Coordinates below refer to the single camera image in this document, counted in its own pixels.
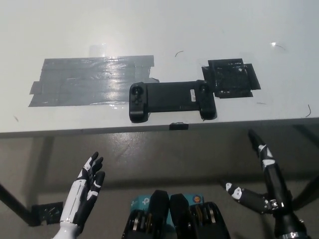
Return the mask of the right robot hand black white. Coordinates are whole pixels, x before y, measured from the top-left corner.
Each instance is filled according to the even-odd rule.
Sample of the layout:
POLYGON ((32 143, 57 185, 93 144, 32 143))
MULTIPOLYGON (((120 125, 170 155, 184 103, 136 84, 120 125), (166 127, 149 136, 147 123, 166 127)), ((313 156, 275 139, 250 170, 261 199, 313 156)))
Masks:
POLYGON ((261 215, 272 215, 275 219, 275 238, 308 239, 306 226, 294 213, 292 195, 268 145, 252 129, 248 131, 248 136, 260 160, 267 193, 259 194, 228 180, 221 181, 222 187, 242 206, 261 215))

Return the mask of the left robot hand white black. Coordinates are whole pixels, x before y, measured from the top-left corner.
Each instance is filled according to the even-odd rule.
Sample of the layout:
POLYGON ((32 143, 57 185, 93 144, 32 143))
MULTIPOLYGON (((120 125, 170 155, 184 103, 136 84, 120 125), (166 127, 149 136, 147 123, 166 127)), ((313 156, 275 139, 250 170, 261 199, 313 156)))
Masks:
POLYGON ((60 220, 84 228, 102 188, 105 172, 101 170, 103 157, 95 152, 86 161, 73 182, 60 220))

